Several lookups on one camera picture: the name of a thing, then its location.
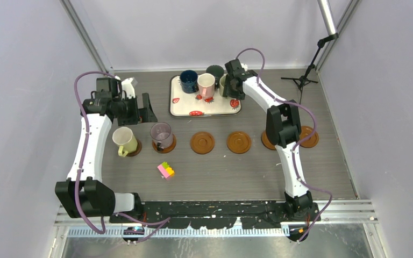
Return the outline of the light green mug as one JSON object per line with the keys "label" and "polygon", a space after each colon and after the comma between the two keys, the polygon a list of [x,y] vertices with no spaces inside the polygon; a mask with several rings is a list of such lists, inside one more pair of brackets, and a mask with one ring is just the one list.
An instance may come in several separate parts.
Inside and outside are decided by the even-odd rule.
{"label": "light green mug", "polygon": [[128,127],[117,128],[112,134],[112,141],[117,145],[120,157],[134,153],[138,148],[138,141]]}

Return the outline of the large brown wooden coaster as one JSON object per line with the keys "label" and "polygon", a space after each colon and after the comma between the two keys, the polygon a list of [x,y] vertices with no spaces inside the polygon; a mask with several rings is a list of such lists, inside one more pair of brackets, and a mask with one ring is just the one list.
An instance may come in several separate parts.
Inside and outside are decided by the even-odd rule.
{"label": "large brown wooden coaster", "polygon": [[226,144],[231,152],[236,154],[244,154],[250,150],[252,140],[247,133],[243,131],[234,131],[229,134]]}

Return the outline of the pale green mug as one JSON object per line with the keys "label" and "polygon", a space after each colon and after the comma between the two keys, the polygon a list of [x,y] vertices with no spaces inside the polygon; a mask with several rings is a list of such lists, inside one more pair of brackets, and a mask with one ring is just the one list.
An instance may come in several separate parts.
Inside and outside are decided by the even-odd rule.
{"label": "pale green mug", "polygon": [[226,90],[225,90],[225,85],[226,85],[226,78],[227,78],[227,74],[224,74],[220,80],[219,80],[219,94],[222,97],[226,97]]}

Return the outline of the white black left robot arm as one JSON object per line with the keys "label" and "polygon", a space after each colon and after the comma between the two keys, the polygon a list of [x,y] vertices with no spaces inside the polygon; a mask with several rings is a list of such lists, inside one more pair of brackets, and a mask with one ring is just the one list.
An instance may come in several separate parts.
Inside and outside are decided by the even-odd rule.
{"label": "white black left robot arm", "polygon": [[96,90],[81,101],[81,137],[74,163],[65,181],[57,182],[55,194],[71,218],[105,217],[122,212],[130,222],[143,217],[143,206],[137,193],[116,193],[102,182],[102,161],[107,136],[113,121],[119,126],[155,123],[149,95],[142,94],[138,106],[134,77],[121,81],[101,77]]}

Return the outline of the purple mug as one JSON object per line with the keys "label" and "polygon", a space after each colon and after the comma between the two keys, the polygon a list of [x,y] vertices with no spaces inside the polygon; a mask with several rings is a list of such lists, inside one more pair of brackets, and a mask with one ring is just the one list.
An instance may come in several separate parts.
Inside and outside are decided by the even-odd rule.
{"label": "purple mug", "polygon": [[169,124],[164,122],[156,123],[150,130],[152,140],[161,148],[167,148],[172,144],[173,132]]}

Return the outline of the dark green mug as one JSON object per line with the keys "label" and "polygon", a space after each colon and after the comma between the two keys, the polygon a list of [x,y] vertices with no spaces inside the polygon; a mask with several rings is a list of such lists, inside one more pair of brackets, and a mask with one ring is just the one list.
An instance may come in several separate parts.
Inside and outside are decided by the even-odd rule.
{"label": "dark green mug", "polygon": [[206,69],[206,73],[211,74],[215,77],[215,88],[218,89],[219,81],[224,75],[224,68],[220,65],[213,64]]}

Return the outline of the pink mug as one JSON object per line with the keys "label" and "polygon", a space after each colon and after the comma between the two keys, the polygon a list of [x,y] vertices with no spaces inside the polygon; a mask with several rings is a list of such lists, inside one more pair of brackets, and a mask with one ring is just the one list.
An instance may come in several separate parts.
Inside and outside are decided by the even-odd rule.
{"label": "pink mug", "polygon": [[198,77],[197,85],[198,85],[199,93],[203,99],[208,99],[214,96],[215,83],[216,83],[216,79],[212,74],[204,73]]}

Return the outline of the dark blue mug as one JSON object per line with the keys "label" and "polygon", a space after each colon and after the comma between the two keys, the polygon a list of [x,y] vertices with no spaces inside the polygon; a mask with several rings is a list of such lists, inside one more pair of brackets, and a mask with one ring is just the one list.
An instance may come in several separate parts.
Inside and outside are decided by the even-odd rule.
{"label": "dark blue mug", "polygon": [[193,70],[185,70],[180,74],[180,85],[182,91],[187,94],[198,92],[198,74]]}

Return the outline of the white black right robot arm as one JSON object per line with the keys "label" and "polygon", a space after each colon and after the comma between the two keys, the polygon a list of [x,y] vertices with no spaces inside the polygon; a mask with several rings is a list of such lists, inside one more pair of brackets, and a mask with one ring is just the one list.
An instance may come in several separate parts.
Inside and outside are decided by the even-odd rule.
{"label": "white black right robot arm", "polygon": [[225,64],[227,77],[226,95],[238,100],[253,99],[266,112],[265,134],[279,155],[284,174],[284,211],[291,220],[314,218],[319,209],[305,184],[301,166],[300,140],[302,126],[299,104],[278,96],[256,72],[246,70],[238,59]]}

